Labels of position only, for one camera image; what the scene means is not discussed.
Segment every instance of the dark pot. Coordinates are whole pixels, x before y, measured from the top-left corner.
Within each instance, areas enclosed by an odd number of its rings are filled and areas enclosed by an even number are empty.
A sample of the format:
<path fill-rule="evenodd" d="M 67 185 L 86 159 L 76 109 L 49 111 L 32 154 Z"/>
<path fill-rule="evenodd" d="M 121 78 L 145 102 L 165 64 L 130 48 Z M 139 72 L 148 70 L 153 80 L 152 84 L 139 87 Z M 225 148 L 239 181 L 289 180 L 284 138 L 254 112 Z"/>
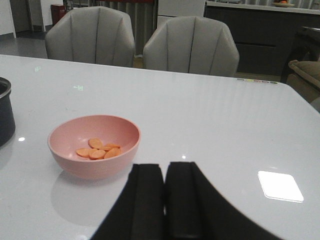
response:
<path fill-rule="evenodd" d="M 0 77 L 0 147 L 13 136 L 16 130 L 10 93 L 11 83 Z"/>

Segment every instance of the dark cabinet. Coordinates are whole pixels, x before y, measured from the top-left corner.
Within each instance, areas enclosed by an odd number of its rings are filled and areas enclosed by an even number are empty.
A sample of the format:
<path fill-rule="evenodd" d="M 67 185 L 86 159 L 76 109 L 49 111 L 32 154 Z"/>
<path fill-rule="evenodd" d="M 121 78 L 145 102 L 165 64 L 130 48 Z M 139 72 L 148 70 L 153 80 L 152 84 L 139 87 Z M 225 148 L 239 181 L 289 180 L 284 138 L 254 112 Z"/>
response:
<path fill-rule="evenodd" d="M 238 48 L 238 72 L 280 76 L 300 27 L 320 28 L 320 15 L 207 6 L 205 17 L 224 22 Z"/>

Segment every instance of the white table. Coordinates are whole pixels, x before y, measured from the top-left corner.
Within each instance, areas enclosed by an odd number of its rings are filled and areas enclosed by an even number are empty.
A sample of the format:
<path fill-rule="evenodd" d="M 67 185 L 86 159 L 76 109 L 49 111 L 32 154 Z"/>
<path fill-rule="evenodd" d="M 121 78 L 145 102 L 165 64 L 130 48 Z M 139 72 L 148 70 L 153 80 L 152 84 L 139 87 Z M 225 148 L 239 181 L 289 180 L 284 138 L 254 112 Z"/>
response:
<path fill-rule="evenodd" d="M 165 175 L 170 162 L 196 162 L 263 228 L 285 240 L 320 239 L 320 115 L 289 86 L 6 55 L 0 76 L 12 84 L 16 122 L 0 148 L 0 239 L 92 236 L 131 166 L 99 181 L 72 177 L 47 137 L 62 122 L 94 114 L 140 127 L 134 163 L 158 163 Z M 265 197 L 258 171 L 292 175 L 303 202 Z"/>

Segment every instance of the pink bowl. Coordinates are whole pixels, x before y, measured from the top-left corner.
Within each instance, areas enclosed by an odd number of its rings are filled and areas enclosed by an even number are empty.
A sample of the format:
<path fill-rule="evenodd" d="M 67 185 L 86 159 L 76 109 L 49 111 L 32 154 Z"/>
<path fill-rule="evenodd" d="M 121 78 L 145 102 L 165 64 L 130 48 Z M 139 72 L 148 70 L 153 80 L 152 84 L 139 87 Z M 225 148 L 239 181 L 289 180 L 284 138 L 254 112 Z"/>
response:
<path fill-rule="evenodd" d="M 98 160 L 78 156 L 76 150 L 89 148 L 90 138 L 100 138 L 104 144 L 119 144 L 122 154 Z M 82 179 L 104 179 L 130 164 L 140 138 L 139 128 L 127 119 L 92 115 L 72 119 L 55 128 L 48 137 L 48 146 L 56 162 L 68 173 Z"/>

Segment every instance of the gray floor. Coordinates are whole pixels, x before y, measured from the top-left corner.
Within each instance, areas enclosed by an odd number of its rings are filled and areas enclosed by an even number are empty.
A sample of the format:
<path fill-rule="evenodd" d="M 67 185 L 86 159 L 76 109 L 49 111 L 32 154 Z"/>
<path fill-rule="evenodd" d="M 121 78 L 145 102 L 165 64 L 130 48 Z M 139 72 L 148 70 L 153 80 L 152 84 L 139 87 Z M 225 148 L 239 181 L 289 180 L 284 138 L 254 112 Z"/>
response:
<path fill-rule="evenodd" d="M 17 38 L 0 41 L 0 54 L 32 58 L 47 58 L 44 34 L 17 34 Z M 136 58 L 133 66 L 142 68 L 142 59 Z M 237 72 L 235 77 L 267 81 L 280 81 L 280 76 Z"/>

